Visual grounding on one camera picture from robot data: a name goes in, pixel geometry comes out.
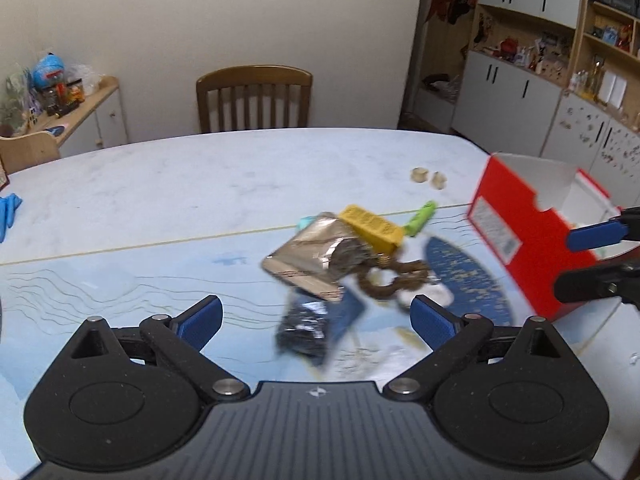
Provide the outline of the white plush toy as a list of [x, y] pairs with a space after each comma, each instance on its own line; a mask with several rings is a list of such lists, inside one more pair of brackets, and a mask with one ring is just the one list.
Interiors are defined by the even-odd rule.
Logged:
[[442, 283], [426, 283], [417, 290], [401, 289], [395, 296], [396, 304], [401, 309], [410, 310], [411, 303], [415, 296], [425, 296], [439, 304], [441, 307], [449, 307], [454, 302], [454, 294]]

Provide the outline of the small yellow box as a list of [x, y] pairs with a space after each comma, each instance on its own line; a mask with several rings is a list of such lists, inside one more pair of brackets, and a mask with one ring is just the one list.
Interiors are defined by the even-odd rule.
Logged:
[[404, 240], [405, 232], [400, 226], [360, 206], [347, 206], [338, 218], [346, 222], [376, 254], [392, 256]]

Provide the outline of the small wooden child chair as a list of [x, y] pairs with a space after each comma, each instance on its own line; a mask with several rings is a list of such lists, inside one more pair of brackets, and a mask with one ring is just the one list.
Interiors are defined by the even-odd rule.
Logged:
[[38, 131], [17, 138], [2, 138], [1, 163], [7, 174], [54, 162], [61, 158], [58, 144], [50, 132]]

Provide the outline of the red white cardboard box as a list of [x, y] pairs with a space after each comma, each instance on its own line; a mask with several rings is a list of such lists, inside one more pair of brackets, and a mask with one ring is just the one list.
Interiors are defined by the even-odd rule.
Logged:
[[469, 222], [518, 284], [534, 311], [555, 321], [570, 313], [553, 295], [564, 271], [633, 250], [634, 242], [571, 252], [571, 229], [620, 213], [610, 194], [567, 162], [496, 153], [489, 157], [468, 211]]

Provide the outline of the wooden chair behind table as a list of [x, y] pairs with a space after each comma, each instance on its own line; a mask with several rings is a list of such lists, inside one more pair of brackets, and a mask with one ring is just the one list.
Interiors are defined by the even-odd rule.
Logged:
[[308, 126], [312, 73], [284, 65], [241, 65], [195, 84], [202, 133]]

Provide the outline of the round wooden disc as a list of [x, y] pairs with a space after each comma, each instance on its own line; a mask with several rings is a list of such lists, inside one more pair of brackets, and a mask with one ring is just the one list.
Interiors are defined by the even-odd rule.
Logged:
[[428, 181], [429, 174], [430, 172], [426, 168], [416, 167], [416, 168], [413, 168], [413, 170], [411, 170], [410, 178], [411, 180], [413, 180], [413, 182], [424, 183]]
[[436, 188], [436, 190], [443, 190], [444, 188], [446, 188], [446, 185], [447, 177], [442, 172], [436, 171], [433, 174], [431, 186], [433, 188]]

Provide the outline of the blue globe toy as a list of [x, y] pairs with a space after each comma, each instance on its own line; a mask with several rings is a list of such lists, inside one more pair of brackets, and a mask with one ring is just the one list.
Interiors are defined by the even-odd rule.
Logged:
[[64, 79], [65, 65], [59, 56], [49, 52], [36, 63], [32, 71], [32, 82], [38, 90], [54, 86], [59, 79]]

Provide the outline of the white wall cabinet unit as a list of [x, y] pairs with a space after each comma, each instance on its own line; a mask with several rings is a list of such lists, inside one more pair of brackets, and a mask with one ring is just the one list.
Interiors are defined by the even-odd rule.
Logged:
[[639, 201], [639, 0], [426, 0], [409, 117]]

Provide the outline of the white orange plastic bag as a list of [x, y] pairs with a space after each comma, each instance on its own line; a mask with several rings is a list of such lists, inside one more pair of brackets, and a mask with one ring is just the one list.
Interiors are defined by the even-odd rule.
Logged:
[[364, 302], [347, 288], [339, 302], [293, 288], [274, 335], [276, 348], [280, 353], [302, 356], [313, 366], [322, 366], [365, 308]]

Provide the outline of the silver foil bag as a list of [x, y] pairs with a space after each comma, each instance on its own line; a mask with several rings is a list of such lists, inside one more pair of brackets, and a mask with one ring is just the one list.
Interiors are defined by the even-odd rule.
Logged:
[[311, 296], [338, 304], [344, 296], [341, 279], [372, 256], [370, 246], [351, 226], [322, 212], [263, 258], [262, 268]]

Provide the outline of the white wood sideboard cabinet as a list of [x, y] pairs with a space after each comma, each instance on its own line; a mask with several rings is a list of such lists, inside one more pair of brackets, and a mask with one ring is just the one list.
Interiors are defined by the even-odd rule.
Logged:
[[52, 133], [58, 127], [62, 132], [54, 138], [62, 157], [128, 144], [119, 80], [103, 76], [98, 90], [86, 96], [77, 108], [61, 118], [43, 113], [27, 132]]

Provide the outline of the green cylindrical tube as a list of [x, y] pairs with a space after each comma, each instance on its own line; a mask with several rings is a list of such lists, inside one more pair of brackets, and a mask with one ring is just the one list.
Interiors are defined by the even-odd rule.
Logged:
[[434, 200], [429, 200], [425, 203], [404, 226], [405, 234], [408, 237], [416, 237], [427, 225], [427, 222], [433, 218], [437, 207], [438, 205]]

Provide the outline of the blue cloth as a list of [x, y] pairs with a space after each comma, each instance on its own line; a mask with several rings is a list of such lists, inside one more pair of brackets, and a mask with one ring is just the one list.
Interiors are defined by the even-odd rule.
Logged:
[[4, 242], [6, 232], [14, 225], [17, 209], [22, 203], [21, 197], [14, 193], [0, 198], [0, 243]]

